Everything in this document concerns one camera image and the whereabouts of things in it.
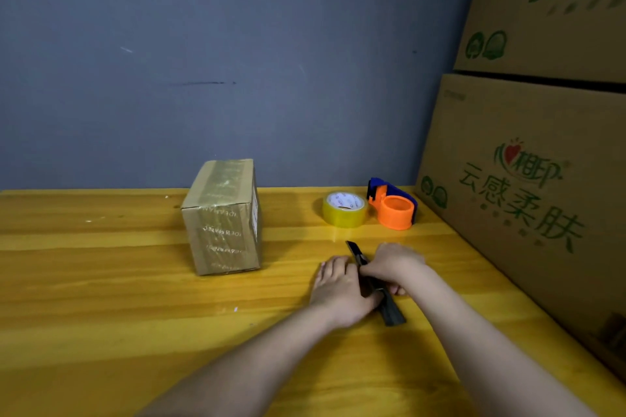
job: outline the cardboard box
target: cardboard box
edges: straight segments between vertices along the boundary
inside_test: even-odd
[[[456,70],[626,82],[626,0],[473,0]]]
[[[182,205],[198,275],[261,267],[261,209],[252,160],[213,160]]]
[[[445,75],[416,193],[626,378],[626,95]]]

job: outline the tape roll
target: tape roll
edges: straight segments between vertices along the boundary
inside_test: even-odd
[[[336,191],[324,199],[322,215],[336,227],[359,227],[367,216],[367,202],[354,193]]]

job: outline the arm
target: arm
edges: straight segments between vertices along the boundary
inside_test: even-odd
[[[313,345],[335,328],[352,326],[380,302],[380,295],[361,296],[356,265],[347,260],[322,263],[308,307],[183,379],[138,417],[262,416]]]
[[[595,416],[470,307],[412,249],[381,244],[361,273],[399,284],[415,300],[483,416]]]

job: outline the forearm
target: forearm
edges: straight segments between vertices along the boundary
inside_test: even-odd
[[[485,416],[593,416],[552,375],[470,307],[430,267],[401,284],[422,309],[459,379]]]
[[[138,416],[262,416],[298,362],[331,329],[324,309],[298,310],[179,382]]]

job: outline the green round icon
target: green round icon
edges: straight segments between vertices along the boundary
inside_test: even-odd
[[[482,32],[476,32],[471,36],[468,41],[468,46],[465,47],[465,56],[470,60],[478,58],[484,47],[484,35]]]
[[[483,57],[495,60],[505,54],[506,33],[504,30],[493,32],[484,47]]]
[[[433,192],[433,200],[439,208],[448,207],[448,192],[444,187],[436,187]]]
[[[429,176],[424,176],[424,178],[422,178],[422,192],[424,192],[427,196],[430,196],[433,193],[433,189],[434,189],[434,185],[433,185],[433,181],[431,180],[431,177]]]

